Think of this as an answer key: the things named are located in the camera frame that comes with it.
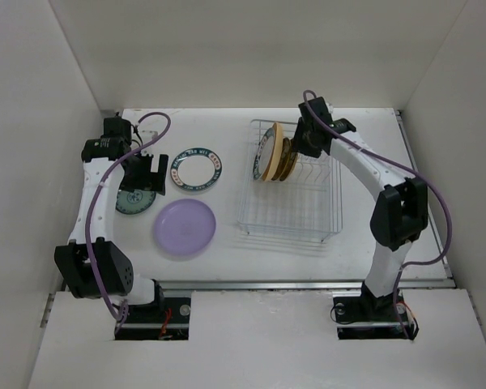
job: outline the white wall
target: white wall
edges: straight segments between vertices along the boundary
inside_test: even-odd
[[[468,1],[403,119],[420,169],[450,204],[450,265],[486,336],[486,0]]]
[[[465,0],[51,0],[102,109],[404,106]]]
[[[0,389],[27,385],[99,110],[45,0],[0,1]]]

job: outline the white wire dish rack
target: white wire dish rack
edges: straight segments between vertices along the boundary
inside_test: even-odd
[[[300,156],[284,182],[255,181],[254,157],[261,137],[274,121],[250,123],[249,152],[237,221],[249,235],[324,242],[342,230],[340,163],[324,152],[315,159]],[[283,125],[293,138],[296,124]]]

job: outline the white floor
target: white floor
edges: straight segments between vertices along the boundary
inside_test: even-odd
[[[136,122],[150,109],[128,109],[123,117]],[[173,160],[190,147],[206,147],[223,163],[219,181],[209,191],[194,196],[215,213],[217,231],[208,249],[182,261],[159,250],[151,235],[153,222],[163,206],[191,197],[168,177],[167,194],[143,214],[115,216],[115,242],[134,264],[136,272],[157,280],[362,280],[369,272],[374,239],[369,219],[374,202],[367,190],[343,167],[343,230],[325,244],[247,237],[237,225],[237,210],[245,174],[249,123],[255,118],[296,122],[298,109],[167,109],[173,124],[154,147]],[[410,164],[393,109],[335,109],[335,118],[353,122],[364,140],[377,152]],[[163,128],[164,119],[148,118],[140,130]],[[426,261],[437,256],[432,230],[426,229],[407,260]],[[413,267],[405,279],[443,279],[441,264]]]
[[[486,389],[486,344],[464,290],[407,290],[408,340],[338,340],[328,292],[194,293],[190,340],[112,341],[101,300],[58,293],[30,389]]]

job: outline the white panel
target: white panel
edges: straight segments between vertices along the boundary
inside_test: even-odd
[[[464,0],[52,0],[102,109],[404,106]]]
[[[99,110],[44,0],[0,2],[0,388],[27,385]]]
[[[421,331],[338,340],[326,292],[195,293],[190,340],[112,341],[102,301],[58,293],[30,389],[486,389],[486,344],[463,290],[407,291]]]
[[[127,109],[123,117],[132,122],[149,110]],[[177,199],[191,198],[167,177],[165,197],[158,196],[144,213],[126,216],[116,212],[114,237],[118,247],[133,262],[136,272],[157,280],[363,280],[371,268],[375,249],[369,221],[374,200],[368,190],[345,167],[342,168],[343,230],[324,244],[289,242],[249,237],[237,225],[237,211],[248,158],[250,121],[256,118],[297,122],[299,109],[170,109],[169,132],[153,148],[171,160],[190,147],[207,147],[223,164],[219,181],[194,194],[212,208],[217,220],[212,243],[194,258],[174,258],[160,250],[152,236],[159,211]],[[393,109],[335,109],[336,118],[348,118],[364,141],[380,154],[409,165],[407,149]],[[148,118],[140,130],[161,130],[163,118]],[[149,140],[147,132],[141,132]],[[317,204],[304,205],[317,209]],[[407,261],[436,258],[438,247],[431,228],[421,234]],[[443,279],[439,263],[409,267],[404,278]]]
[[[421,170],[451,206],[450,265],[486,335],[486,0],[468,2],[404,119]]]

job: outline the screw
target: screw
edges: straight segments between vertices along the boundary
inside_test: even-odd
[[[346,310],[344,309],[344,304],[339,302],[337,305],[335,305],[335,313],[336,314],[345,314]]]
[[[182,316],[189,316],[191,313],[191,307],[188,306],[187,304],[184,304],[183,306],[180,307],[180,314]]]

